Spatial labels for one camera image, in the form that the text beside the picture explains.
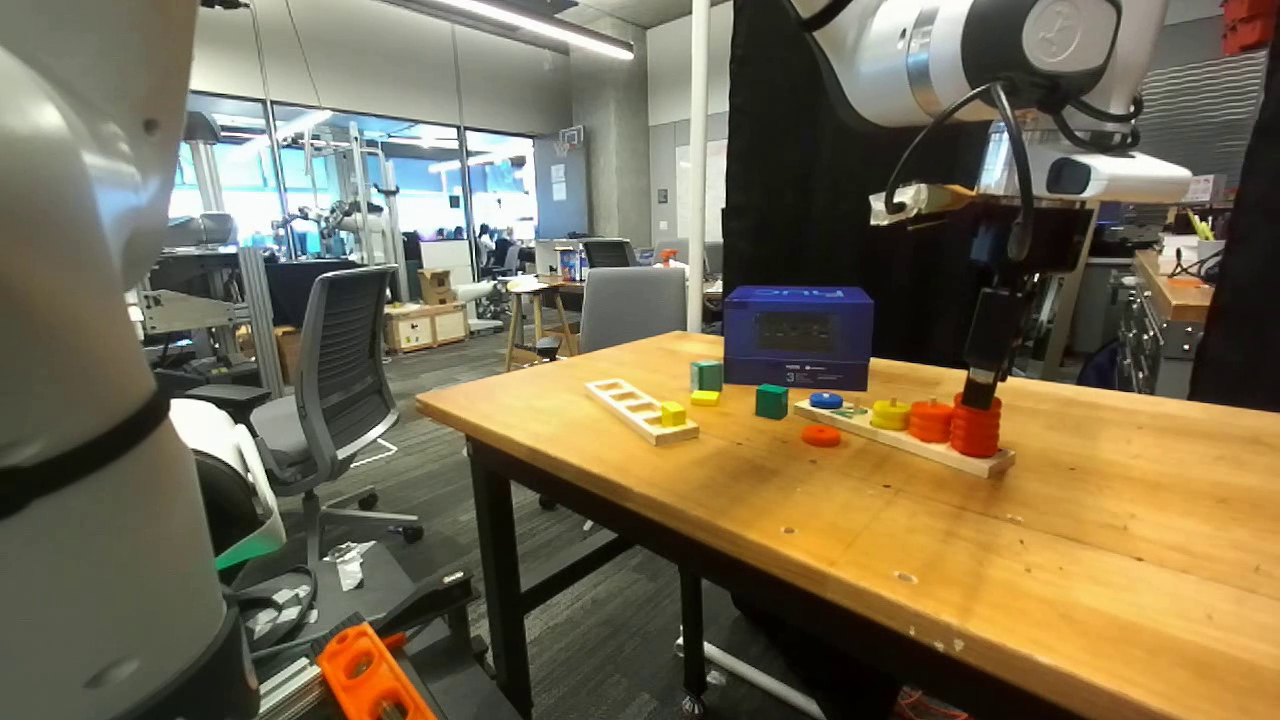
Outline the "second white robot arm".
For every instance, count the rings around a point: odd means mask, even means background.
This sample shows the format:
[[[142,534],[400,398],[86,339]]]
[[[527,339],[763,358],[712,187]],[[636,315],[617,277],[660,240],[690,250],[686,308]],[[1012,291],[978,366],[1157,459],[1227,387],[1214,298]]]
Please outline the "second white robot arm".
[[[195,454],[122,291],[164,249],[195,0],[0,0],[0,711],[250,720]]]

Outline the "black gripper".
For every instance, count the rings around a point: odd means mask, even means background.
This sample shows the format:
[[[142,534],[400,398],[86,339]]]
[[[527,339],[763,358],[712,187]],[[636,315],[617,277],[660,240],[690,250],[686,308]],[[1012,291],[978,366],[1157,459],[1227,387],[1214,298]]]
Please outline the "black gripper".
[[[983,277],[983,288],[972,304],[972,323],[963,337],[963,394],[966,407],[990,407],[998,381],[1012,366],[1017,337],[1029,315],[1029,291],[1038,271],[1055,271],[1062,260],[1055,235],[1052,208],[1012,208],[1012,202],[983,202],[972,264]]]

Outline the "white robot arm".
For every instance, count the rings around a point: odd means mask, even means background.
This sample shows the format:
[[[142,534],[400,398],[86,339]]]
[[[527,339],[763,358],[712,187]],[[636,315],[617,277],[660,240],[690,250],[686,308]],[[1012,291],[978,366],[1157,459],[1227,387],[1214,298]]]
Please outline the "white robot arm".
[[[1174,202],[1191,171],[1139,146],[1169,0],[788,0],[870,128],[983,125],[974,255],[990,283],[963,342],[963,407],[1012,372],[1047,240],[1094,202]]]

